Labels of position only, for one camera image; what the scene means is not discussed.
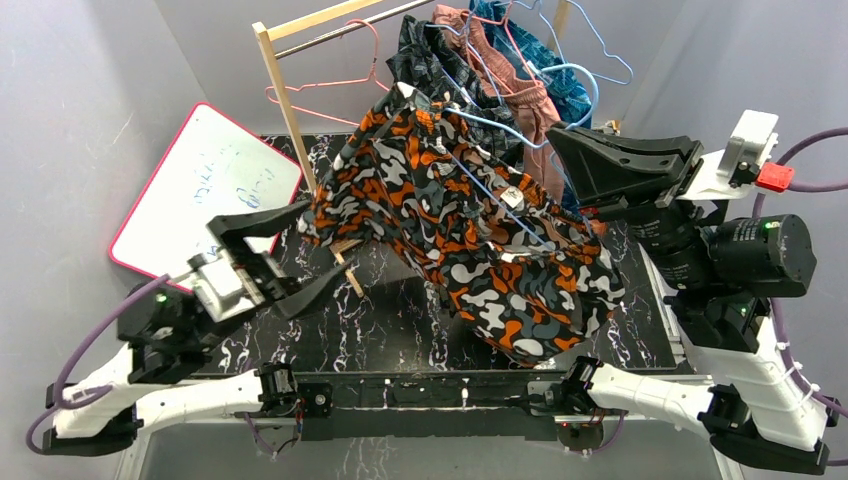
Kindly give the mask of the orange camouflage shorts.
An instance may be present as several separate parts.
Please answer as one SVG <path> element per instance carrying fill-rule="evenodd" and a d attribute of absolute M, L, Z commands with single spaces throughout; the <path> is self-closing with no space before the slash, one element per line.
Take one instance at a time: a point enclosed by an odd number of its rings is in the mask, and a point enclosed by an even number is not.
<path fill-rule="evenodd" d="M 298 222 L 320 246 L 374 241 L 440 286 L 485 343 L 534 366 L 582 343 L 618 310 L 619 268 L 587 222 L 497 160 L 449 104 L 395 84 L 318 181 Z M 454 163 L 513 209 L 540 245 Z"/>

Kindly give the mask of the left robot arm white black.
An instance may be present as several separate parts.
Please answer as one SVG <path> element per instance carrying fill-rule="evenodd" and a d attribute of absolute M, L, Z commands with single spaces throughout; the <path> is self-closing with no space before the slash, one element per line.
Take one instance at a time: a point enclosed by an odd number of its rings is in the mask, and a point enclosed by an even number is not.
<path fill-rule="evenodd" d="M 292 320 L 318 312 L 346 272 L 335 266 L 303 284 L 282 272 L 253 238 L 295 224 L 308 201 L 248 214 L 219 215 L 207 229 L 218 242 L 214 259 L 188 261 L 187 290 L 161 276 L 136 287 L 107 317 L 121 342 L 118 353 L 79 382 L 70 373 L 75 351 L 46 391 L 40 440 L 28 448 L 45 456 L 98 457 L 131 447 L 143 434 L 214 417 L 291 417 L 329 413 L 332 391 L 299 386 L 290 364 L 266 362 L 222 380 L 193 382 L 230 335 L 257 314 L 274 310 Z"/>

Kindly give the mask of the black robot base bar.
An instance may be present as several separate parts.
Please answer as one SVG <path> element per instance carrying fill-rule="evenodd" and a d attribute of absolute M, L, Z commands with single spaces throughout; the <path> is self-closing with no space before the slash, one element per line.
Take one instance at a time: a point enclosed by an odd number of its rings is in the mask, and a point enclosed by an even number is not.
<path fill-rule="evenodd" d="M 557 370 L 449 372 L 298 372 L 305 398 L 304 438 L 522 437 L 568 445 L 602 443 L 599 408 L 531 406 L 534 388 L 558 390 Z"/>

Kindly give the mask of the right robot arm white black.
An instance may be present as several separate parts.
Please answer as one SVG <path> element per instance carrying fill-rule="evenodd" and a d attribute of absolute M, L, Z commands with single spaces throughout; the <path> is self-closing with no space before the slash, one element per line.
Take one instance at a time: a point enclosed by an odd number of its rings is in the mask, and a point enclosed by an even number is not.
<path fill-rule="evenodd" d="M 789 358 L 777 302 L 801 297 L 817 264 L 794 214 L 728 219 L 728 203 L 754 189 L 786 190 L 792 171 L 770 160 L 773 114 L 746 111 L 723 150 L 686 136 L 632 139 L 557 124 L 547 138 L 582 213 L 627 224 L 664 282 L 694 349 L 723 377 L 694 387 L 578 359 L 563 383 L 577 414 L 627 410 L 704 436 L 748 467 L 820 475 L 825 431 L 845 413 Z"/>

